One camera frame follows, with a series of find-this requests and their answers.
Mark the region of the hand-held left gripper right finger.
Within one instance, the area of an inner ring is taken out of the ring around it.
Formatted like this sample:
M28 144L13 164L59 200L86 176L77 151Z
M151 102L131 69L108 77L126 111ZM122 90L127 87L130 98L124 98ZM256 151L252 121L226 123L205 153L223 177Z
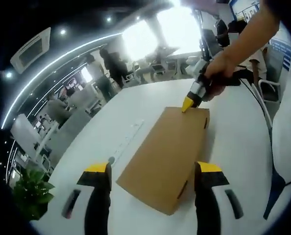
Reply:
M198 235L242 235L244 211L221 168L195 162L194 191Z

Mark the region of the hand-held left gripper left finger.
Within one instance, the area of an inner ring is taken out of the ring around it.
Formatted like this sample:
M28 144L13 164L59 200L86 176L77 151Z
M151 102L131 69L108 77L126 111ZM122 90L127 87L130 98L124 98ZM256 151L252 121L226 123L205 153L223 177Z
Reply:
M50 177L54 198L48 205L50 235L106 235L108 233L111 163L92 164L84 170L56 169Z

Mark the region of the person's right hand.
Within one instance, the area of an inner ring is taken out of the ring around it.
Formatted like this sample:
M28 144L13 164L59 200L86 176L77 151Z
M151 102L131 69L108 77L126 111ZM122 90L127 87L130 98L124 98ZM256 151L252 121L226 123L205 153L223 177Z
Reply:
M235 67L236 64L234 64L232 58L225 51L216 55L214 60L208 65L204 74L206 78L212 80L210 88L203 98L204 101L210 101L224 91L225 86L222 85L223 81L219 82L219 80L230 78Z

